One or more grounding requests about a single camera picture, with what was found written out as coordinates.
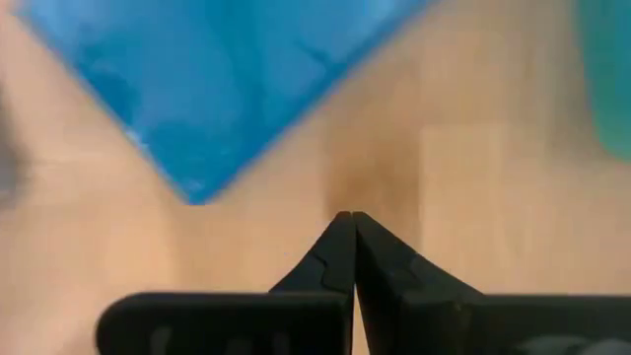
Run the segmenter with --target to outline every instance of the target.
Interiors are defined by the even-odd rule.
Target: light wood grain
[[[94,352],[129,292],[266,290],[340,209],[483,291],[631,291],[631,167],[594,138],[572,3],[442,1],[203,207],[2,12],[26,178],[0,212],[0,354]]]

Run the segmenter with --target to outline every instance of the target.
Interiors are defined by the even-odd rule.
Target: blue plastic bag
[[[190,203],[431,0],[26,0],[24,18]]]

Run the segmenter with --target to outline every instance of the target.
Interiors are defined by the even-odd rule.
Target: black tool
[[[97,345],[102,355],[350,354],[355,284],[372,355],[631,354],[631,298],[484,295],[349,212],[269,293],[131,296],[104,313]]]

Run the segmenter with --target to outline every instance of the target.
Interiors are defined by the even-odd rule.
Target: teal object
[[[631,161],[631,1],[578,0],[577,9],[598,135]]]
[[[430,2],[24,0],[21,13],[197,204]]]

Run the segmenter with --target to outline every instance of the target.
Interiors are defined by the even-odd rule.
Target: wooden surface
[[[483,291],[631,291],[631,166],[594,138],[571,4],[444,0],[204,207],[2,12],[24,178],[0,211],[0,353],[93,353],[129,292],[266,290],[340,209]]]

